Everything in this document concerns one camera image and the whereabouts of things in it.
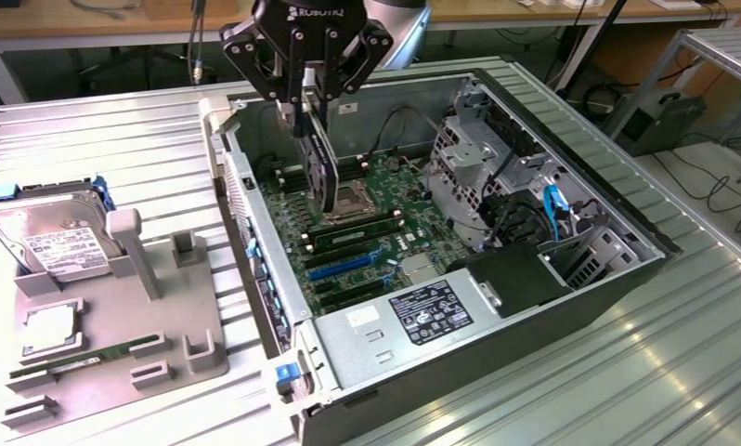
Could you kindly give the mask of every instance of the aluminum profile table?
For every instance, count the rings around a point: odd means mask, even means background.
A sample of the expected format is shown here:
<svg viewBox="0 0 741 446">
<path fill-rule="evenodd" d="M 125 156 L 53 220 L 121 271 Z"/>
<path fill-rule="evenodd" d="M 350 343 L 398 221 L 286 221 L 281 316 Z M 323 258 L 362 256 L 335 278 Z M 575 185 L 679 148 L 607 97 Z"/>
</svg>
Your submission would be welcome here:
<svg viewBox="0 0 741 446">
<path fill-rule="evenodd" d="M 687 48 L 704 61 L 711 62 L 720 70 L 741 81 L 741 28 L 715 30 L 680 30 L 667 48 L 661 54 L 654 68 L 641 82 L 634 98 L 626 103 L 626 109 L 615 114 L 615 119 L 606 125 L 606 133 L 615 138 L 623 129 L 629 118 L 634 114 L 645 96 L 654 88 L 659 76 L 672 63 L 674 56 Z M 698 65 L 676 80 L 678 85 L 686 85 Z"/>
<path fill-rule="evenodd" d="M 590 327 L 349 444 L 741 443 L 741 250 L 519 65 L 474 59 L 411 73 L 471 68 L 498 79 L 683 255 Z M 198 140 L 197 99 L 246 89 L 214 85 L 1 109 L 0 182 L 98 170 L 117 205 L 139 208 L 146 241 L 175 229 L 206 238 L 231 366 L 221 378 L 11 444 L 297 443 L 259 382 L 262 351 Z M 0 315 L 8 288 L 1 271 Z M 8 435 L 0 426 L 0 441 Z"/>
</svg>

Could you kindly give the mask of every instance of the hard drive label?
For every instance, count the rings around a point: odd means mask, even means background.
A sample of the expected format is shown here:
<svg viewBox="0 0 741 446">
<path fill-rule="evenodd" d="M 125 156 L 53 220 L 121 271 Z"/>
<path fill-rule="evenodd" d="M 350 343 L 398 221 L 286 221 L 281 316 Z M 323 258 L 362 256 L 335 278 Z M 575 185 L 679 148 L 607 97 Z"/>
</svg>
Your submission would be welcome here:
<svg viewBox="0 0 741 446">
<path fill-rule="evenodd" d="M 31 235 L 23 237 L 23 244 L 53 276 L 106 266 L 106 255 L 90 228 Z"/>
<path fill-rule="evenodd" d="M 431 283 L 393 297 L 389 302 L 409 340 L 417 346 L 473 323 L 447 281 Z"/>
</svg>

